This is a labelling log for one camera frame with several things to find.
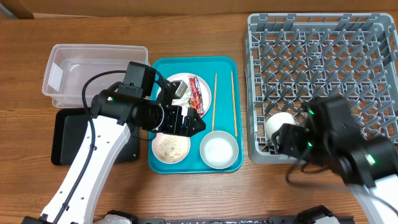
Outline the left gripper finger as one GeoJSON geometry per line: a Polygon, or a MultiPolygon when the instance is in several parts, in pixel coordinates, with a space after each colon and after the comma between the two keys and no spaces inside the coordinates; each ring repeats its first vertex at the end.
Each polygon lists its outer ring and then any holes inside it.
{"type": "Polygon", "coordinates": [[[188,88],[183,80],[175,80],[171,84],[175,87],[174,97],[182,97],[188,88]]]}
{"type": "Polygon", "coordinates": [[[187,129],[186,136],[192,137],[206,129],[206,123],[202,120],[196,109],[189,108],[185,117],[185,125],[187,129]]]}

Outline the white plastic cup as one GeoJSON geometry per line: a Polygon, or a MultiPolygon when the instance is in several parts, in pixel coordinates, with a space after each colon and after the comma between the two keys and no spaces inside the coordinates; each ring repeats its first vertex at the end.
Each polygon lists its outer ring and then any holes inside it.
{"type": "Polygon", "coordinates": [[[266,138],[270,139],[272,135],[280,129],[283,124],[296,125],[295,118],[287,112],[280,112],[272,115],[265,124],[266,138]]]}

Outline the red snack wrapper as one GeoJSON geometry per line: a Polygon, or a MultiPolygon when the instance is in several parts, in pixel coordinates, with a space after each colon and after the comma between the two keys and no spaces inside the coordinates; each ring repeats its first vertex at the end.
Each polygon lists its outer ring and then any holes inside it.
{"type": "Polygon", "coordinates": [[[205,109],[203,106],[203,99],[201,95],[200,84],[197,77],[189,78],[191,96],[189,99],[189,105],[191,108],[195,109],[200,116],[205,114],[205,109]]]}

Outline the pink bowl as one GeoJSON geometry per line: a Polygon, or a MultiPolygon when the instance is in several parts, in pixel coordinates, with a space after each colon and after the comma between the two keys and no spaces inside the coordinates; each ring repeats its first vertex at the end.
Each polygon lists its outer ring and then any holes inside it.
{"type": "Polygon", "coordinates": [[[159,133],[152,140],[152,152],[164,164],[176,164],[186,158],[190,151],[190,138],[159,133]]]}

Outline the white napkin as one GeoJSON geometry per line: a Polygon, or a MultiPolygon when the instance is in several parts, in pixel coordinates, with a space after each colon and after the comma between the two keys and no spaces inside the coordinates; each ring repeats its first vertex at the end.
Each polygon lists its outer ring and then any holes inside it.
{"type": "Polygon", "coordinates": [[[192,95],[191,89],[187,89],[180,99],[175,99],[172,101],[172,105],[184,106],[189,108],[191,95],[192,95]]]}

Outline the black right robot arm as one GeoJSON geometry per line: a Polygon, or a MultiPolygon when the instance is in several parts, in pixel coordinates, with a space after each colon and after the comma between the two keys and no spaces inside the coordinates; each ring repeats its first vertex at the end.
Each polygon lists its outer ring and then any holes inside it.
{"type": "Polygon", "coordinates": [[[285,180],[308,189],[335,190],[353,194],[369,223],[397,223],[397,149],[384,136],[365,139],[351,115],[346,98],[315,98],[301,105],[306,113],[302,125],[286,112],[271,116],[265,125],[266,138],[275,151],[294,157],[285,180]],[[319,171],[330,170],[344,186],[290,179],[296,168],[308,164],[319,171]]]}

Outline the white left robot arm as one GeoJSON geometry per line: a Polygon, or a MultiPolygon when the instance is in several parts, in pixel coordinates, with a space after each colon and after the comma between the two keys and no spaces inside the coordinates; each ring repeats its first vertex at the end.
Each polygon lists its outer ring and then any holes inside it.
{"type": "Polygon", "coordinates": [[[156,83],[160,93],[154,101],[147,100],[153,82],[116,82],[93,98],[85,138],[58,192],[39,218],[26,216],[23,223],[92,223],[109,172],[132,136],[131,126],[184,137],[205,130],[195,109],[183,116],[182,107],[172,103],[187,89],[183,81],[160,78],[156,83]]]}

